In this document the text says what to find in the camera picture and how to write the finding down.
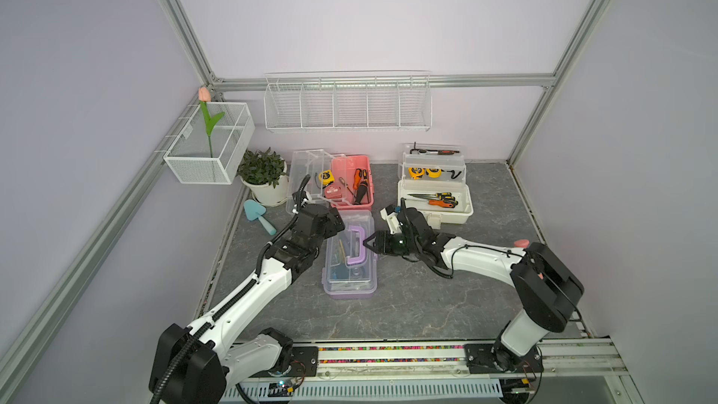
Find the purple toolbox with clear lid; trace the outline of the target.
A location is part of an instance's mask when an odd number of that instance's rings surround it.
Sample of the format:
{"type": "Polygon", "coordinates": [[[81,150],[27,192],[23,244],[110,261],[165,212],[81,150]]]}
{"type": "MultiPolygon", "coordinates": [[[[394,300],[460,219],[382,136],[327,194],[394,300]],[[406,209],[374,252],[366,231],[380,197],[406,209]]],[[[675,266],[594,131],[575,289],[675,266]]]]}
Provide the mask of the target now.
{"type": "Polygon", "coordinates": [[[323,289],[332,299],[368,299],[377,290],[377,254],[364,241],[375,232],[370,211],[341,211],[345,229],[326,242],[323,289]]]}

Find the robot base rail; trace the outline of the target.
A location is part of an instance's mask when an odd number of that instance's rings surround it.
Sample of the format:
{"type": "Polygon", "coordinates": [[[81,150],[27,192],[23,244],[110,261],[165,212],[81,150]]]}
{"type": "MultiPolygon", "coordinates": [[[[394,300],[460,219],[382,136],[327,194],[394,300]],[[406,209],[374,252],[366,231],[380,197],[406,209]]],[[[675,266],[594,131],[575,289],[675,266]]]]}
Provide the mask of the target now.
{"type": "Polygon", "coordinates": [[[489,368],[490,343],[382,342],[280,345],[262,335],[219,357],[196,348],[158,403],[539,403],[559,380],[597,383],[609,403],[641,403],[607,339],[544,340],[508,371],[489,368]]]}

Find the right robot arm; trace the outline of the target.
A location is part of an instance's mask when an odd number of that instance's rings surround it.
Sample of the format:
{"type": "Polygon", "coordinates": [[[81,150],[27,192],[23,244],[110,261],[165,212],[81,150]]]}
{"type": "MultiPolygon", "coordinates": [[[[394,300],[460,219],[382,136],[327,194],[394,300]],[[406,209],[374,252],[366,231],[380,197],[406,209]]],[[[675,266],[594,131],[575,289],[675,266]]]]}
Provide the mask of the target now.
{"type": "Polygon", "coordinates": [[[468,241],[435,230],[418,209],[404,206],[385,209],[381,218],[389,228],[363,242],[374,254],[422,262],[444,279],[467,271],[514,288],[522,309],[493,343],[467,348],[471,372],[515,372],[523,367],[542,371],[538,343],[566,329],[584,293],[580,280],[547,245],[498,247],[468,241]]]}

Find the white toolbox with clear lid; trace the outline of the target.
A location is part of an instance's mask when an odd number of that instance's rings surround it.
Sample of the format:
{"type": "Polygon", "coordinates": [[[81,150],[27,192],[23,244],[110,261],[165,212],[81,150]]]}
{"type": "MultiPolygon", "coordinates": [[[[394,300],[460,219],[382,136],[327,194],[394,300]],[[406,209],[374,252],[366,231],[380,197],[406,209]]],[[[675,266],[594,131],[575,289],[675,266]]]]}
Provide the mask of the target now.
{"type": "Polygon", "coordinates": [[[430,226],[435,229],[444,224],[465,224],[474,213],[469,186],[467,185],[467,163],[463,151],[455,145],[422,144],[413,142],[403,147],[398,164],[398,201],[404,200],[408,207],[420,211],[430,226]],[[412,148],[455,150],[456,155],[409,154],[412,148]],[[441,168],[439,179],[428,175],[418,180],[411,179],[408,168],[441,168]],[[428,199],[412,198],[409,194],[451,193],[458,205],[454,209],[431,206],[428,199]]]}

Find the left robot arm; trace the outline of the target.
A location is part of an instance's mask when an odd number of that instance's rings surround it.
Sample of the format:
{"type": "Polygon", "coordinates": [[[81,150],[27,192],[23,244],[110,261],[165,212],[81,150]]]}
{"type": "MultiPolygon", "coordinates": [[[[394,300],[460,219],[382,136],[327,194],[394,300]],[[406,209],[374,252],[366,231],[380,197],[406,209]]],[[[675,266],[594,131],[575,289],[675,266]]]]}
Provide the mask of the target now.
{"type": "Polygon", "coordinates": [[[237,338],[313,265],[323,242],[345,228],[337,209],[310,202],[309,183],[304,177],[294,192],[293,217],[263,246],[254,272],[186,327],[173,324],[162,333],[149,380],[151,402],[217,403],[229,387],[255,374],[291,371],[294,342],[282,332],[268,328],[244,343],[237,338]]]}

